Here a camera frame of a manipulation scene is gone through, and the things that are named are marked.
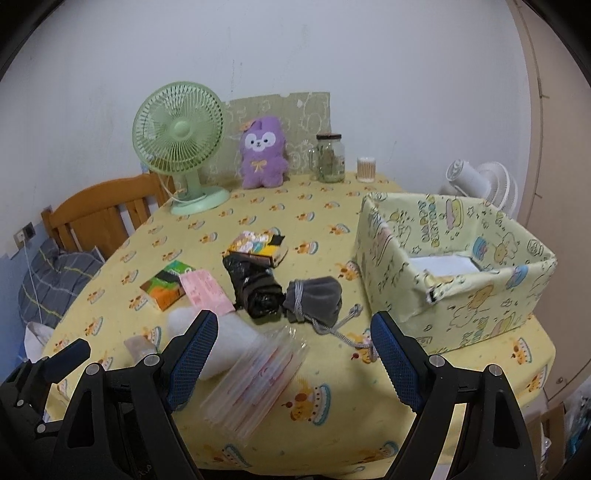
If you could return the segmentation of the pink paper packet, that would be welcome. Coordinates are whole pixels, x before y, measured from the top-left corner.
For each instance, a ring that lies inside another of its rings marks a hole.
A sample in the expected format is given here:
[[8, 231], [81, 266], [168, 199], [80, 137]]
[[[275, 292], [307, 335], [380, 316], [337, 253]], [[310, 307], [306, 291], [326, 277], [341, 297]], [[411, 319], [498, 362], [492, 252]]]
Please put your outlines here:
[[179, 276], [182, 289], [193, 307], [216, 316], [235, 312], [231, 300], [207, 270], [193, 270]]

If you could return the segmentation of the purple plush bunny toy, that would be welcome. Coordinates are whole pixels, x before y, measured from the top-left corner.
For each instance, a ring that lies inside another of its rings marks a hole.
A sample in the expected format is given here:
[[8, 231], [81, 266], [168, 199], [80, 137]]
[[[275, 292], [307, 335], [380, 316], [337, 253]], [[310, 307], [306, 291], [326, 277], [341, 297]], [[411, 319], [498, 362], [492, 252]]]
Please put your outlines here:
[[274, 188], [287, 175], [286, 136], [280, 118], [264, 116], [249, 122], [239, 142], [242, 188]]

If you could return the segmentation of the beige door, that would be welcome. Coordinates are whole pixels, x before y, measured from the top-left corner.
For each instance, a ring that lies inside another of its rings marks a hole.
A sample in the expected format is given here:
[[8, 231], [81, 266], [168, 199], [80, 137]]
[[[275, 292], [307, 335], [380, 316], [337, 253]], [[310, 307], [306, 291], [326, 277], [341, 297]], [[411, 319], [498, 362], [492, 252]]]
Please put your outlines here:
[[519, 221], [557, 256], [535, 309], [556, 347], [549, 406], [590, 375], [590, 86], [566, 46], [525, 2], [509, 4], [531, 103], [530, 157]]

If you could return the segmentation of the wall power socket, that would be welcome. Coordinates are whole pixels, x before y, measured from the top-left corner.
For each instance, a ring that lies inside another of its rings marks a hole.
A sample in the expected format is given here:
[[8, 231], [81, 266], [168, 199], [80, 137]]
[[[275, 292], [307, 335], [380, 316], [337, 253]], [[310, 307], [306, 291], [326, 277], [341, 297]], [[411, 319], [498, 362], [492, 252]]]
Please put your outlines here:
[[20, 249], [28, 241], [30, 241], [32, 238], [34, 238], [35, 235], [36, 235], [35, 227], [33, 226], [33, 224], [31, 222], [29, 222], [28, 224], [26, 224], [24, 227], [22, 227], [20, 230], [18, 230], [13, 235], [13, 239], [14, 239], [14, 242], [15, 242], [15, 245], [17, 246], [17, 248]]

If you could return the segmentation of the beige sock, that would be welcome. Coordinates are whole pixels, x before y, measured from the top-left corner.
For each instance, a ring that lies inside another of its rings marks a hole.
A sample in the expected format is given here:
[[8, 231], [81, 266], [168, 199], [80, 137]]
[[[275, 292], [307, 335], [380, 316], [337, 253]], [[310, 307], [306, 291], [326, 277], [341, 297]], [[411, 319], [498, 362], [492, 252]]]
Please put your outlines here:
[[157, 353], [155, 345], [142, 335], [125, 339], [123, 345], [130, 354], [133, 365], [140, 362], [144, 357]]

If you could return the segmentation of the cotton swab container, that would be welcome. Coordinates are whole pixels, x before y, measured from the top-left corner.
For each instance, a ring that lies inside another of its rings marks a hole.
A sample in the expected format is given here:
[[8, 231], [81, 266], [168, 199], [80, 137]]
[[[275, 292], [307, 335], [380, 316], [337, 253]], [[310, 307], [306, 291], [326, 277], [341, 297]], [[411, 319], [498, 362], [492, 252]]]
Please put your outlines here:
[[359, 157], [356, 160], [356, 179], [363, 183], [374, 183], [377, 175], [377, 162], [374, 157]]

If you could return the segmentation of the clear plastic bag pack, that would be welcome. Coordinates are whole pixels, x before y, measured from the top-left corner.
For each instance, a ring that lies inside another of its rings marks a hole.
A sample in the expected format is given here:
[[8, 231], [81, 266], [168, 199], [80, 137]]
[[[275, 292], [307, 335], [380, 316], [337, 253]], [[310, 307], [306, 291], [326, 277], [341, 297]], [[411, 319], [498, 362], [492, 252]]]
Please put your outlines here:
[[249, 442], [308, 355], [294, 327], [256, 339], [200, 405], [204, 422], [238, 443]]

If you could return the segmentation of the grey plaid cloth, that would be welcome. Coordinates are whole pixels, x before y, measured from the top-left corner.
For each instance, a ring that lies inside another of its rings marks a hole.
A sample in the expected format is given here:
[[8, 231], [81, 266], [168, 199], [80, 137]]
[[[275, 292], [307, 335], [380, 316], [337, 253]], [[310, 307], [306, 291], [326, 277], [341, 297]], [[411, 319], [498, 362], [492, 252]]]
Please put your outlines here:
[[18, 291], [22, 323], [55, 328], [103, 264], [97, 248], [66, 252], [54, 239], [46, 239], [30, 262]]

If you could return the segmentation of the yellow cartoon tablecloth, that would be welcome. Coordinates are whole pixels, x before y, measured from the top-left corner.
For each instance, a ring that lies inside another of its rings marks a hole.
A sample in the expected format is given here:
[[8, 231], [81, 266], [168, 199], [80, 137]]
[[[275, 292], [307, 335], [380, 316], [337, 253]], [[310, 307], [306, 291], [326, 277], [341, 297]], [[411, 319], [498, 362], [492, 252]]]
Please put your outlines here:
[[[107, 370], [127, 367], [132, 357], [124, 342], [141, 335], [158, 349], [169, 342], [167, 315], [147, 300], [141, 285], [172, 261], [204, 269], [229, 290], [223, 252], [243, 231], [277, 233], [287, 256], [276, 280], [334, 277], [346, 307], [361, 304], [342, 338], [319, 335], [297, 325], [308, 355], [246, 445], [239, 445], [202, 419], [199, 407], [215, 387], [201, 381], [189, 403], [174, 416], [195, 463], [205, 469], [246, 470], [260, 475], [324, 474], [370, 479], [385, 474], [403, 444], [414, 413], [397, 397], [381, 362], [355, 348], [370, 337], [376, 307], [391, 309], [401, 293], [407, 268], [384, 259], [375, 264], [369, 250], [356, 245], [363, 198], [370, 192], [396, 193], [381, 179], [363, 184], [348, 178], [337, 184], [294, 176], [276, 189], [238, 189], [221, 207], [177, 216], [157, 210], [126, 240], [88, 282], [45, 347], [53, 355], [77, 339], [86, 340], [90, 358]], [[543, 391], [556, 350], [518, 293], [529, 287], [529, 237], [492, 204], [466, 197], [445, 199], [418, 194], [382, 212], [390, 231], [378, 237], [381, 250], [400, 246], [417, 256], [466, 252], [485, 268], [503, 256], [509, 273], [500, 285], [485, 281], [443, 303], [443, 333], [452, 347], [438, 342], [429, 325], [418, 338], [431, 353], [453, 365], [479, 370], [499, 365], [520, 405]]]

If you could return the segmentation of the glass jar with lid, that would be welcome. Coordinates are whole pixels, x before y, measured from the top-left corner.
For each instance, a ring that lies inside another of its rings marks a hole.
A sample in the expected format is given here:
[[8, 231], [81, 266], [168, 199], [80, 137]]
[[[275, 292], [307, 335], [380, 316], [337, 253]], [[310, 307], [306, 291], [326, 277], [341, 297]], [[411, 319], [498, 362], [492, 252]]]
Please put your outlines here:
[[346, 158], [342, 135], [321, 133], [315, 136], [315, 140], [315, 146], [308, 151], [312, 176], [327, 184], [344, 182]]

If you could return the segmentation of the green desk fan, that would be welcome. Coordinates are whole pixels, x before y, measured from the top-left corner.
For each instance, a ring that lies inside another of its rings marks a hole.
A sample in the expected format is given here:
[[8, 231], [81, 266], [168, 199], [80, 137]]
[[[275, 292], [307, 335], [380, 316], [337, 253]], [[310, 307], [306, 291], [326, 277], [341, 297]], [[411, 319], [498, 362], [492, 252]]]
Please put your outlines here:
[[[162, 182], [172, 214], [197, 214], [228, 201], [228, 190], [204, 186], [199, 176], [221, 148], [223, 129], [222, 103], [200, 83], [172, 82], [142, 102], [133, 120], [132, 145], [141, 163]], [[173, 189], [163, 182], [166, 178]]]

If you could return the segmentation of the yellow patterned storage box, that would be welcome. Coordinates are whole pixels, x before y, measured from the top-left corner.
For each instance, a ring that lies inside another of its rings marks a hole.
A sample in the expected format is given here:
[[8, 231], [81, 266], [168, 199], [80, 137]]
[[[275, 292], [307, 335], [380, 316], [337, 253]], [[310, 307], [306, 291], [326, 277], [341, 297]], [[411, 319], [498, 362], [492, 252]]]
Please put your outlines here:
[[493, 204], [434, 194], [363, 198], [355, 254], [370, 309], [388, 312], [430, 354], [523, 325], [557, 267]]

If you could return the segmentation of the grey drawstring pouch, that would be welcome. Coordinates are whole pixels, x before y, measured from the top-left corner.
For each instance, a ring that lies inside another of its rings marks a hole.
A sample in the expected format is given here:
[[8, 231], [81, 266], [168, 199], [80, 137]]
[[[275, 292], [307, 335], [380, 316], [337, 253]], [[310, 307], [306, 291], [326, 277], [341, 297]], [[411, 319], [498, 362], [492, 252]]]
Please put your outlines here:
[[290, 323], [309, 323], [318, 335], [334, 336], [356, 350], [370, 348], [369, 340], [353, 340], [342, 334], [341, 328], [359, 317], [363, 306], [355, 303], [341, 317], [342, 285], [334, 277], [290, 281], [281, 310]]

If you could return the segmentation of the wooden chair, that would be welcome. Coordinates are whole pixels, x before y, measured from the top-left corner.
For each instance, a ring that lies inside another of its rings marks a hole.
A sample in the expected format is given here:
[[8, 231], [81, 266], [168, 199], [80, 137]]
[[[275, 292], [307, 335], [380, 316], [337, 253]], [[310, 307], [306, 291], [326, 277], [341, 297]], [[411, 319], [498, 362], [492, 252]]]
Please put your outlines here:
[[139, 228], [151, 216], [148, 201], [162, 206], [172, 186], [170, 178], [154, 173], [108, 180], [79, 191], [55, 209], [45, 208], [41, 219], [60, 249], [73, 253], [96, 248], [107, 259], [130, 236], [122, 213], [129, 215], [133, 229]]

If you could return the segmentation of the green orange tissue pack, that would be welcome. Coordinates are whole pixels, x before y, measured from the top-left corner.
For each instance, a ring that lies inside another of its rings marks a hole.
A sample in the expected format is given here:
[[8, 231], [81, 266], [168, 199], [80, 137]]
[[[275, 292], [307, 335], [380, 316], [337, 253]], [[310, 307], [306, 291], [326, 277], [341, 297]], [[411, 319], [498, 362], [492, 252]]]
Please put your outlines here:
[[180, 276], [194, 268], [174, 260], [140, 285], [147, 302], [159, 311], [165, 311], [185, 295]]

